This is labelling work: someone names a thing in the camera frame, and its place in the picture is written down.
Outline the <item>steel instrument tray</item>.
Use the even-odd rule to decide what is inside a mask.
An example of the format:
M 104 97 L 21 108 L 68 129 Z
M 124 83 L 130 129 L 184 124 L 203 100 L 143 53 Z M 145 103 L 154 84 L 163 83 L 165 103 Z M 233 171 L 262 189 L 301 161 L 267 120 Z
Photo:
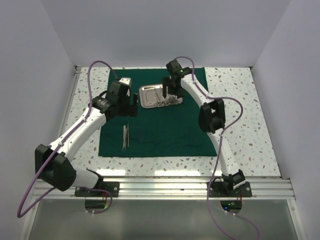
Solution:
M 179 105 L 183 98 L 167 94 L 163 97 L 163 86 L 161 84 L 144 85 L 139 88 L 140 105 L 144 109 L 160 108 Z

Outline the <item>dark green surgical cloth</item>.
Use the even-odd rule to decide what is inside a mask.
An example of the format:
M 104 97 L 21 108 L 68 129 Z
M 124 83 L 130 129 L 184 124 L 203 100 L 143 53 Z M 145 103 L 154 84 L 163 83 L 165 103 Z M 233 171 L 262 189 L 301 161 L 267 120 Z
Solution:
M 215 157 L 216 150 L 199 124 L 200 108 L 189 93 L 183 102 L 157 108 L 138 106 L 137 117 L 116 116 L 102 126 L 100 157 Z M 123 150 L 123 126 L 129 147 Z

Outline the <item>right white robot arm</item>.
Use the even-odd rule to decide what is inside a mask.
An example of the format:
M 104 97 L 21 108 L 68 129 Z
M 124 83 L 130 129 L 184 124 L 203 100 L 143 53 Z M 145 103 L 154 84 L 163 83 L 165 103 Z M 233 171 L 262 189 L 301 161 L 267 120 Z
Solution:
M 226 111 L 224 100 L 239 103 L 232 97 L 214 97 L 196 79 L 195 68 L 183 68 L 178 59 L 166 64 L 169 77 L 162 78 L 162 95 L 174 95 L 181 98 L 189 93 L 199 106 L 198 125 L 206 133 L 217 151 L 216 164 L 220 164 L 222 179 L 214 182 L 212 179 L 208 187 L 222 191 L 227 196 L 235 196 L 241 186 L 246 183 L 245 176 L 233 157 L 229 142 L 224 140 L 224 132 L 234 123 L 226 125 Z

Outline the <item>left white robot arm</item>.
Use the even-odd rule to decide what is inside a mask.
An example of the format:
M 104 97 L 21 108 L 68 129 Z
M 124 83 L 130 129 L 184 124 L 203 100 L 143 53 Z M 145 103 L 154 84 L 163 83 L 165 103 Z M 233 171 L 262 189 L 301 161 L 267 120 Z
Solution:
M 71 162 L 82 145 L 109 120 L 135 117 L 138 95 L 131 93 L 132 80 L 121 78 L 94 97 L 78 120 L 58 139 L 35 149 L 36 177 L 60 191 L 86 188 L 92 196 L 103 193 L 101 176 L 92 170 L 75 169 Z

